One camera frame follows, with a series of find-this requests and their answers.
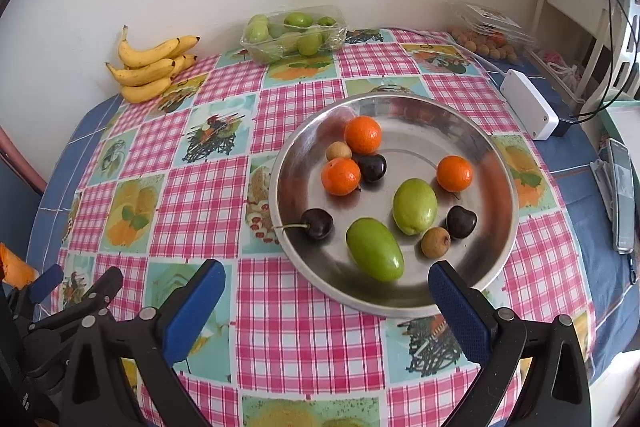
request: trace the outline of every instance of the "metal bolt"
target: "metal bolt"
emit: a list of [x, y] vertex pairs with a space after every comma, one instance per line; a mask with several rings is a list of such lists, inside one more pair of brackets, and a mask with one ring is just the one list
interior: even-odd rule
[[498, 310], [498, 317], [500, 317], [504, 321], [512, 321], [515, 316], [516, 314], [508, 308], [500, 308]]
[[142, 308], [140, 310], [139, 316], [142, 320], [149, 321], [156, 316], [156, 309], [152, 306]]
[[558, 322], [563, 326], [571, 326], [574, 322], [571, 320], [571, 317], [566, 314], [558, 315]]
[[84, 319], [82, 319], [81, 324], [85, 328], [90, 328], [95, 324], [95, 317], [93, 315], [87, 315]]

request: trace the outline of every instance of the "stainless steel plate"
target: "stainless steel plate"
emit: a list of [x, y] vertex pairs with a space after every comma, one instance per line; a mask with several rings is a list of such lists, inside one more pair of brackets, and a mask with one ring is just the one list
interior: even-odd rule
[[[346, 122], [372, 116], [382, 127], [379, 152], [386, 175], [376, 185], [363, 185], [348, 196], [331, 196], [320, 182], [325, 149], [342, 139]], [[444, 156], [465, 157], [474, 166], [471, 186], [460, 199], [440, 188], [436, 166]], [[420, 252], [420, 236], [404, 235], [394, 222], [394, 193], [408, 178], [431, 184], [438, 198], [434, 225], [461, 204], [478, 214], [473, 233], [454, 241], [443, 257], [469, 286], [483, 290], [500, 273], [513, 247], [518, 205], [513, 179], [488, 136], [468, 118], [421, 96], [375, 93], [341, 100], [308, 118], [282, 147], [271, 173], [270, 209], [274, 226], [297, 223], [308, 208], [320, 207], [334, 217], [335, 230], [321, 242], [300, 229], [277, 229], [278, 239], [302, 275], [343, 304], [387, 317], [424, 317], [438, 313], [427, 284], [433, 264]], [[388, 226], [404, 255], [404, 275], [393, 283], [378, 282], [351, 258], [346, 231], [359, 217], [375, 217]]]

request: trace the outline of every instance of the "plate rim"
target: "plate rim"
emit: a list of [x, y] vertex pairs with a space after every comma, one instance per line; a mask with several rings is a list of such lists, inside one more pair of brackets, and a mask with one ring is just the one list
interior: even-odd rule
[[498, 257], [498, 261], [494, 264], [491, 270], [487, 272], [482, 279], [478, 281], [472, 287], [482, 291], [487, 286], [489, 286], [496, 277], [500, 274], [500, 272], [504, 269], [511, 252], [513, 251], [513, 247], [516, 241], [516, 234], [518, 232], [518, 224], [519, 224], [519, 215], [518, 215], [518, 198], [515, 188], [515, 181], [513, 180], [513, 176], [511, 175], [511, 171], [508, 169], [505, 159], [500, 153], [499, 149], [495, 146], [493, 141], [491, 140], [491, 135], [487, 134], [482, 128], [472, 121], [467, 116], [463, 115], [459, 111], [450, 107], [449, 105], [445, 105], [443, 103], [437, 102], [432, 98], [428, 98], [426, 96], [420, 96], [417, 94], [405, 94], [405, 93], [391, 93], [391, 92], [368, 92], [363, 94], [357, 94], [354, 96], [348, 96], [347, 98], [342, 98], [337, 100], [336, 102], [323, 107], [321, 110], [316, 111], [310, 117], [306, 118], [298, 127], [296, 127], [295, 131], [293, 131], [289, 137], [284, 141], [280, 151], [278, 152], [278, 156], [271, 168], [271, 180], [269, 183], [269, 209], [271, 213], [271, 223], [274, 226], [274, 231], [276, 232], [276, 237], [280, 242], [280, 247], [282, 251], [285, 253], [287, 258], [291, 261], [291, 264], [296, 268], [298, 273], [302, 275], [313, 287], [321, 291], [324, 295], [329, 298], [335, 299], [341, 304], [354, 308], [358, 311], [369, 313], [372, 315], [378, 315], [382, 317], [389, 318], [403, 318], [403, 319], [416, 319], [420, 317], [429, 317], [431, 315], [437, 315], [440, 313], [438, 306], [436, 304], [429, 304], [426, 306], [418, 306], [413, 308], [397, 308], [392, 306], [384, 306], [378, 304], [372, 304], [367, 301], [363, 301], [361, 299], [357, 299], [348, 295], [347, 293], [338, 290], [334, 286], [330, 285], [324, 279], [322, 279], [319, 275], [317, 275], [313, 270], [309, 268], [309, 266], [303, 261], [302, 257], [292, 248], [289, 248], [289, 245], [286, 241], [283, 241], [286, 232], [281, 227], [283, 225], [282, 220], [280, 219], [280, 211], [278, 206], [278, 180], [280, 178], [280, 171], [282, 170], [282, 164], [284, 162], [284, 158], [287, 155], [291, 145], [295, 140], [302, 134], [302, 132], [315, 120], [317, 120], [323, 114], [329, 113], [334, 110], [334, 108], [340, 107], [341, 105], [345, 105], [347, 103], [354, 102], [355, 100], [364, 100], [367, 98], [375, 98], [375, 97], [383, 97], [383, 98], [407, 98], [411, 100], [416, 100], [417, 102], [429, 103], [431, 105], [435, 105], [440, 109], [443, 109], [447, 112], [453, 113], [455, 116], [459, 117], [465, 123], [469, 124], [471, 127], [476, 129], [479, 134], [484, 138], [485, 142], [488, 143], [489, 147], [497, 154], [498, 158], [500, 158], [500, 166], [504, 174], [507, 176], [507, 179], [510, 181], [510, 193], [511, 193], [511, 226], [509, 231], [509, 237], [506, 245], [510, 247], [504, 248], [500, 257]]

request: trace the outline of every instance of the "banana bunch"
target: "banana bunch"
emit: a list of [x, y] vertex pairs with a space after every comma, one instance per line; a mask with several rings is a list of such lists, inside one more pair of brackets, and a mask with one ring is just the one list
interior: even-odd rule
[[118, 57], [125, 68], [114, 68], [105, 62], [113, 78], [120, 84], [122, 97], [130, 103], [141, 103], [159, 96], [171, 86], [172, 79], [180, 72], [191, 68], [195, 55], [184, 52], [193, 48], [200, 37], [186, 35], [169, 39], [155, 48], [135, 50], [127, 42], [129, 28], [122, 28], [118, 44]]

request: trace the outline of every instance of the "small orange fruit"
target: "small orange fruit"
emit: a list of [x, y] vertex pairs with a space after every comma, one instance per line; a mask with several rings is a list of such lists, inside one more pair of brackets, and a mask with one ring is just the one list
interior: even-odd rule
[[322, 187], [334, 196], [346, 196], [360, 183], [360, 168], [351, 158], [334, 158], [320, 172]]
[[380, 147], [382, 129], [370, 116], [357, 116], [345, 126], [344, 140], [353, 152], [371, 154]]
[[460, 156], [446, 156], [436, 170], [436, 179], [440, 187], [449, 192], [460, 192], [465, 190], [474, 178], [474, 171], [471, 163]]

